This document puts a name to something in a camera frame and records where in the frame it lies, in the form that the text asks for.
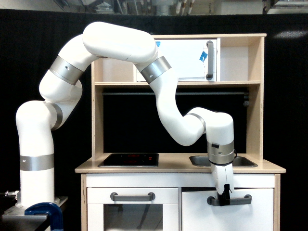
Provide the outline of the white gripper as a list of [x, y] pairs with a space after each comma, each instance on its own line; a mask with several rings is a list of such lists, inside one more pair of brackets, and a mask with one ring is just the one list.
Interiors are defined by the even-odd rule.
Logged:
[[233, 164], [225, 166], [214, 165], [211, 163], [211, 173], [218, 194], [219, 206], [231, 204], [230, 193], [234, 191]]

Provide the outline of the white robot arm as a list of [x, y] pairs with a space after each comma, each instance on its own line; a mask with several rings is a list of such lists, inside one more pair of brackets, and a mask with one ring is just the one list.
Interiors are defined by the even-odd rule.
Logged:
[[194, 108], [181, 115], [176, 105], [177, 76], [154, 38], [140, 30], [105, 22], [86, 26], [71, 39], [39, 85], [41, 101], [28, 101], [16, 112], [20, 150], [18, 204], [28, 208], [54, 202], [54, 145], [52, 131], [68, 119], [82, 95], [80, 77], [100, 58], [133, 63], [155, 93], [161, 123], [180, 145], [194, 144], [206, 135], [207, 153], [218, 194], [229, 199], [234, 189], [233, 119], [229, 114]]

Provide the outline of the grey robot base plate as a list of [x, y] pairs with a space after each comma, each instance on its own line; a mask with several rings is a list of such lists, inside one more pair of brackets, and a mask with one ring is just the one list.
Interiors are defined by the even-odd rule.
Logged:
[[52, 202], [43, 202], [32, 205], [34, 208], [36, 206], [39, 209], [38, 214], [25, 214], [25, 211], [29, 209], [29, 207], [23, 206], [20, 203], [16, 203], [14, 206], [8, 208], [4, 211], [2, 215], [3, 220], [12, 220], [12, 219], [25, 219], [25, 220], [46, 220], [48, 218], [47, 213], [43, 213], [43, 208], [51, 208], [51, 205], [54, 207], [59, 207], [62, 211], [66, 208], [66, 201], [68, 200], [67, 196], [55, 197], [55, 200]]

